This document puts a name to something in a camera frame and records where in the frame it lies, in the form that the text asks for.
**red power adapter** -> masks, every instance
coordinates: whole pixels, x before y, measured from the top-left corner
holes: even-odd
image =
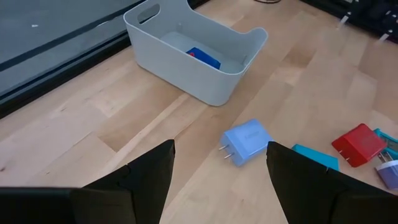
[[[367,163],[379,154],[387,144],[365,124],[360,124],[331,145],[352,167]]]

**light blue power adapter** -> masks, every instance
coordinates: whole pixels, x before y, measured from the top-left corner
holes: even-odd
[[[235,126],[224,132],[221,137],[222,147],[237,166],[245,164],[248,160],[267,149],[268,142],[273,141],[268,132],[256,119]]]

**purple object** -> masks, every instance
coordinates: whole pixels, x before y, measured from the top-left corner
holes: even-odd
[[[385,162],[376,170],[388,189],[398,190],[398,161]]]

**teal object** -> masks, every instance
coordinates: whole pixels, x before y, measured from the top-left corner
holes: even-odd
[[[338,159],[333,156],[326,155],[322,152],[318,152],[299,144],[294,145],[293,150],[309,159],[312,159],[313,161],[319,162],[326,167],[339,171]]]
[[[380,128],[375,129],[374,132],[387,143],[387,147],[383,152],[388,152],[393,160],[398,160],[398,139],[382,132]]]

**black baseboard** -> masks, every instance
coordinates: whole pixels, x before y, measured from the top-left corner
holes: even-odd
[[[189,3],[191,8],[194,9],[208,1],[209,0],[192,0],[189,1]],[[130,45],[131,43],[127,31],[123,31],[106,42],[98,44],[87,52],[75,58],[71,58],[59,67],[45,72],[29,83],[1,95],[0,119],[45,95],[72,78],[75,78]]]
[[[317,7],[322,11],[330,13],[333,16],[341,19],[346,14],[349,4],[345,1],[332,1],[332,0],[301,0],[311,6]],[[381,37],[384,34],[383,28],[380,26],[379,22],[374,22],[369,19],[361,18],[351,18],[347,23],[359,27],[363,30],[370,32],[376,37]],[[391,42],[398,44],[398,37],[390,35],[388,38]]]

